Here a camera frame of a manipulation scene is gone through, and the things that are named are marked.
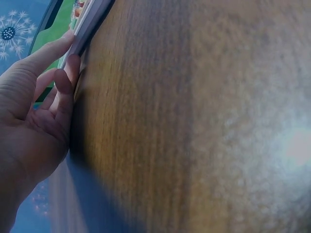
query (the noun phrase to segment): finger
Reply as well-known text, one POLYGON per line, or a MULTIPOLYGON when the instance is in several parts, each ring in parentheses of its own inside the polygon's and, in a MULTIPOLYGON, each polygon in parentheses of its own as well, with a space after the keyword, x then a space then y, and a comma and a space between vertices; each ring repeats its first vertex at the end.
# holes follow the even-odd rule
MULTIPOLYGON (((67 76, 71 82, 72 89, 74 90, 79 77, 80 72, 80 57, 78 55, 71 55, 67 59, 67 63, 65 66, 65 72, 67 73, 67 76)), ((49 92, 49 94, 45 97, 43 103, 40 105, 39 109, 48 110, 52 103, 55 100, 55 96, 57 94, 57 89, 54 86, 53 89, 49 92)))
POLYGON ((53 87, 49 94, 44 98, 43 103, 40 105, 38 109, 48 110, 52 103, 54 102, 55 96, 57 94, 56 87, 53 87))
POLYGON ((31 72, 37 78, 54 61, 59 59, 69 50, 73 40, 73 31, 69 30, 58 40, 45 44, 35 53, 31 54, 20 62, 17 62, 17 66, 26 65, 27 67, 25 69, 28 72, 31 72))
POLYGON ((69 132, 73 108, 73 88, 64 70, 59 69, 55 72, 55 85, 57 94, 50 107, 50 112, 55 116, 56 122, 58 122, 66 132, 69 132))
POLYGON ((72 31, 13 64, 0 78, 0 108, 24 120, 34 98, 37 77, 70 48, 72 31))
POLYGON ((78 78, 79 78, 79 72, 80 72, 80 64, 81 59, 78 55, 72 54, 68 59, 65 66, 65 72, 67 73, 67 76, 71 82, 73 90, 75 89, 78 78))
POLYGON ((42 95, 43 91, 54 80, 54 73, 56 70, 56 68, 50 69, 37 78, 33 102, 35 102, 42 95))

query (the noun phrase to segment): book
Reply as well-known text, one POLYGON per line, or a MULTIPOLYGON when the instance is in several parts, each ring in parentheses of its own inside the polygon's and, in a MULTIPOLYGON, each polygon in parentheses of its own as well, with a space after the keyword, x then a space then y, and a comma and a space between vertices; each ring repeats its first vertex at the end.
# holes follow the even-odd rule
POLYGON ((58 62, 58 68, 64 68, 71 54, 80 55, 86 42, 106 12, 111 0, 75 0, 71 12, 69 29, 76 36, 69 51, 58 62))

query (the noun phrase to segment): blue background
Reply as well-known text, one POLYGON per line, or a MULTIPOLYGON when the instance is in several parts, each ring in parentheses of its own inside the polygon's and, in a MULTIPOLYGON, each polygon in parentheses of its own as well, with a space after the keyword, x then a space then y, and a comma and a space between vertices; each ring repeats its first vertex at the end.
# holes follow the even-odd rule
MULTIPOLYGON (((0 16, 6 16, 8 18, 8 14, 12 10, 16 10, 19 12, 26 12, 28 14, 28 18, 31 19, 31 24, 35 24, 38 28, 41 20, 50 4, 51 0, 1 0, 0 7, 0 16)), ((36 30, 31 34, 31 36, 36 35, 36 30)), ((29 50, 31 48, 31 44, 24 45, 24 51, 21 53, 21 57, 24 58, 28 55, 29 50)), ((14 52, 8 52, 9 57, 5 60, 0 61, 0 75, 7 70, 11 64, 19 60, 19 57, 15 55, 14 52)))

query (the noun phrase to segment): colorful illustration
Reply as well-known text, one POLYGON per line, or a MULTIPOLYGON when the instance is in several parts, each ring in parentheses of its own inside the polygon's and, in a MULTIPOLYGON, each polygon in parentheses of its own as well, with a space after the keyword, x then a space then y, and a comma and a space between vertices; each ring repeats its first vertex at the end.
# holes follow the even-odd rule
POLYGON ((26 57, 51 0, 2 0, 0 7, 0 74, 26 57))
MULTIPOLYGON (((82 22, 83 22, 83 16, 84 14, 87 14, 88 6, 92 4, 93 0, 75 0, 72 10, 71 10, 71 16, 70 16, 70 24, 68 26, 68 29, 72 29, 77 35, 77 32, 79 31, 82 22)), ((65 60, 67 58, 67 54, 65 54, 63 57, 59 59, 58 62, 58 68, 62 68, 65 60)))
POLYGON ((37 27, 25 11, 12 10, 7 16, 0 16, 0 61, 9 56, 21 55, 30 47, 37 27))
POLYGON ((74 4, 73 4, 73 8, 72 8, 72 12, 71 12, 71 22, 69 25, 70 29, 75 30, 76 26, 78 25, 78 22, 80 21, 83 12, 85 11, 89 1, 86 0, 75 0, 74 4))

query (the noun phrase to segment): wood grain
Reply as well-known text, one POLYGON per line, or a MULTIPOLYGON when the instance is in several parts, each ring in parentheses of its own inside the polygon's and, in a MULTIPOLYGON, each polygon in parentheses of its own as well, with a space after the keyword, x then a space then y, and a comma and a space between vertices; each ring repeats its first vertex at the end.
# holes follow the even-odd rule
POLYGON ((116 0, 73 157, 144 232, 311 231, 310 22, 309 0, 116 0))

